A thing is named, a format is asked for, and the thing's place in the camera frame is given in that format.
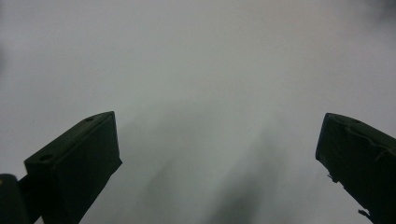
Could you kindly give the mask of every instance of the gray surface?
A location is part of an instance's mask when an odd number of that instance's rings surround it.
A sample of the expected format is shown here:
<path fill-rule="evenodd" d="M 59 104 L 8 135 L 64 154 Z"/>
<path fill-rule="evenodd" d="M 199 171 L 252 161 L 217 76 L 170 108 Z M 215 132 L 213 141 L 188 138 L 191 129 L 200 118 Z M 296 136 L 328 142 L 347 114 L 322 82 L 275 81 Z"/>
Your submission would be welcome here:
<path fill-rule="evenodd" d="M 124 164 L 81 223 L 369 223 L 315 149 L 326 112 L 396 136 L 372 2 L 3 1 L 0 172 L 115 110 Z"/>

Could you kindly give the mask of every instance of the screw hole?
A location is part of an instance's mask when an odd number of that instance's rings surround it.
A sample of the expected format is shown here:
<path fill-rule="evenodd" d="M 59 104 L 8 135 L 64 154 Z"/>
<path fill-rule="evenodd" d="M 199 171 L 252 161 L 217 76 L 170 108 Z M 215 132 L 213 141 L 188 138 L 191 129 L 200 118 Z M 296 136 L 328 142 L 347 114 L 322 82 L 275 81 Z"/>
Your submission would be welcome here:
<path fill-rule="evenodd" d="M 40 161 L 49 161 L 50 159 L 52 159 L 53 155 L 45 155 L 40 157 Z"/>

